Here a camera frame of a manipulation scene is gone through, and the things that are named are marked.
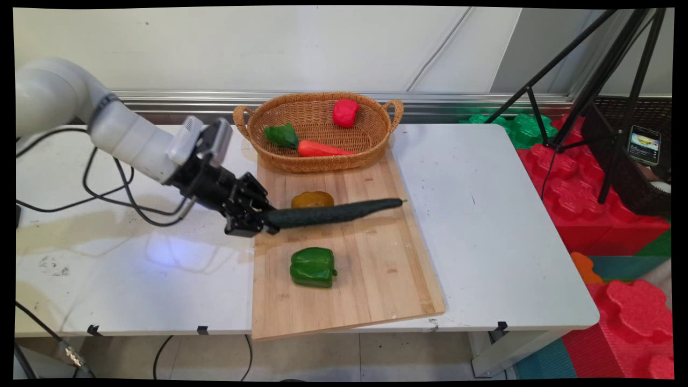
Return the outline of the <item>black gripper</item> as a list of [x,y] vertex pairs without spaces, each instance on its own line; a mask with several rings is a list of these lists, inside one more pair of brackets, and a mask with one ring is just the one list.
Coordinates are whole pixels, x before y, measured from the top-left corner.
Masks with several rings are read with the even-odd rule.
[[277,211],[268,201],[268,192],[261,183],[246,172],[240,178],[224,167],[211,164],[213,156],[194,156],[170,178],[170,185],[182,196],[195,199],[207,209],[225,214],[225,235],[253,238],[260,233],[275,235],[280,228],[267,219],[267,213]]

